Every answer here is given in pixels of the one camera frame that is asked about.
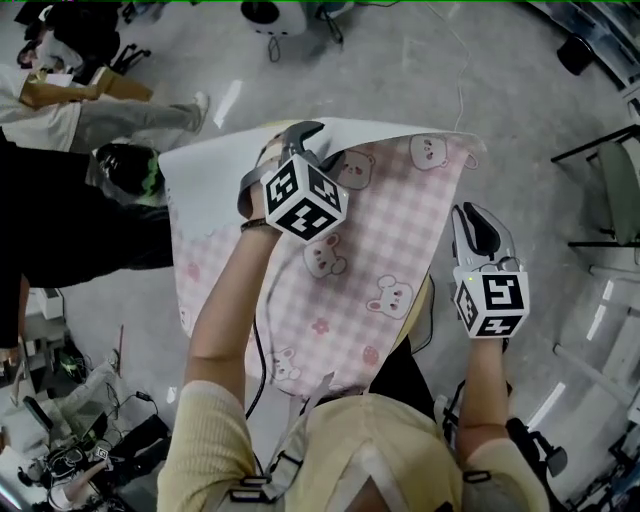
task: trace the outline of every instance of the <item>hair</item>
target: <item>hair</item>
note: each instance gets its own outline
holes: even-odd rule
[[[29,26],[24,31],[24,40],[25,41],[33,41],[38,39],[40,36],[40,31],[44,28],[44,23],[40,20],[35,20],[29,23]]]
[[[16,61],[18,62],[18,65],[22,69],[31,69],[31,68],[33,68],[33,64],[31,62],[27,62],[27,63],[22,62],[22,57],[24,57],[28,51],[35,50],[37,47],[38,47],[38,42],[37,41],[29,41],[25,45],[25,47],[18,52],[18,57],[17,57]]]

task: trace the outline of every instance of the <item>black wristband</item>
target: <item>black wristband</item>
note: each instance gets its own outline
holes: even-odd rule
[[[240,226],[240,232],[243,233],[247,229],[260,228],[262,226],[268,226],[268,225],[269,224],[267,224],[267,219],[248,220],[247,222],[245,222]]]

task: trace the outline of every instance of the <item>white cable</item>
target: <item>white cable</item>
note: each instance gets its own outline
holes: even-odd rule
[[[453,131],[456,132],[456,131],[458,131],[458,124],[460,123],[460,119],[462,119],[462,114],[464,113],[464,99],[462,97],[462,85],[460,85],[460,80],[462,79],[462,75],[464,74],[464,72],[466,71],[467,67],[469,66],[469,63],[471,62],[471,52],[469,51],[469,48],[467,47],[467,45],[464,44],[464,41],[462,39],[460,39],[460,36],[458,36],[458,34],[456,34],[455,30],[453,30],[451,28],[451,26],[449,25],[449,22],[447,20],[445,20],[438,11],[436,11],[433,7],[431,7],[430,4],[427,3],[425,5],[429,9],[431,9],[431,11],[433,11],[433,13],[444,22],[444,24],[447,26],[447,29],[449,30],[449,32],[451,32],[451,34],[453,34],[453,37],[455,37],[458,40],[458,42],[462,45],[462,47],[467,52],[467,60],[464,63],[463,68],[460,70],[460,73],[458,73],[458,78],[456,78],[456,87],[458,88],[458,100],[460,102],[460,113],[458,114],[458,118],[456,119],[456,124],[453,126]]]

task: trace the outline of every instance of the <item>cartoon bear print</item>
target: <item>cartoon bear print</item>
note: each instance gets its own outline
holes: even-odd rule
[[[345,151],[345,161],[338,183],[346,188],[362,190],[371,181],[371,171],[376,159],[359,151]]]
[[[382,276],[378,279],[378,288],[382,290],[380,298],[367,302],[367,309],[396,320],[404,318],[413,299],[411,286],[399,283],[393,276]]]
[[[304,249],[304,263],[313,277],[318,279],[329,274],[342,274],[347,268],[347,260],[336,255],[335,247],[340,236],[333,233],[322,240],[309,244]]]
[[[447,141],[433,135],[414,135],[409,142],[409,152],[413,165],[421,171],[436,167],[446,167]]]
[[[273,373],[273,378],[275,380],[297,380],[298,378],[300,378],[300,375],[302,373],[300,371],[300,368],[296,368],[291,363],[293,356],[296,355],[296,351],[294,349],[287,347],[280,352],[273,352],[269,355],[271,356],[271,359],[273,360],[273,364],[275,366],[275,370],[273,372],[269,370],[269,372]]]

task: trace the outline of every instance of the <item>beige sleeve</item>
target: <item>beige sleeve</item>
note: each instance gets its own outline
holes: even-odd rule
[[[514,494],[526,499],[530,512],[549,510],[544,487],[510,439],[494,439],[483,444],[469,457],[464,470],[489,471],[503,484],[514,485]]]
[[[158,511],[200,512],[214,484],[252,474],[253,451],[240,402],[218,384],[187,384],[158,476]]]

